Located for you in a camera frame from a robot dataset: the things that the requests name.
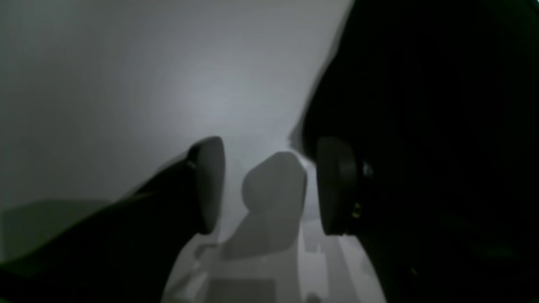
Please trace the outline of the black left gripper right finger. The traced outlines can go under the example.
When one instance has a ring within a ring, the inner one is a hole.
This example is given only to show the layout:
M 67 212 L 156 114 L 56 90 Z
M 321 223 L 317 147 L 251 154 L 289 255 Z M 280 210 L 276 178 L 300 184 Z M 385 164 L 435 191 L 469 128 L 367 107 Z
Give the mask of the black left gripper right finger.
M 379 302 L 379 279 L 358 239 L 369 187 L 352 144 L 336 137 L 317 141 L 316 188 L 322 230 L 336 243 L 341 262 L 329 271 L 331 297 L 342 303 Z

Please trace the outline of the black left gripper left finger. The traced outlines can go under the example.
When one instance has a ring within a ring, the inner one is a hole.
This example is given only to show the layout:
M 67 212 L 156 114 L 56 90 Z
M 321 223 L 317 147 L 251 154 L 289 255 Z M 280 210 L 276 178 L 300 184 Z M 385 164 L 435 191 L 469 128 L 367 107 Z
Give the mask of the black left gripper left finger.
M 217 224 L 223 139 L 194 143 L 121 201 L 1 264 L 10 303 L 158 303 L 181 250 Z

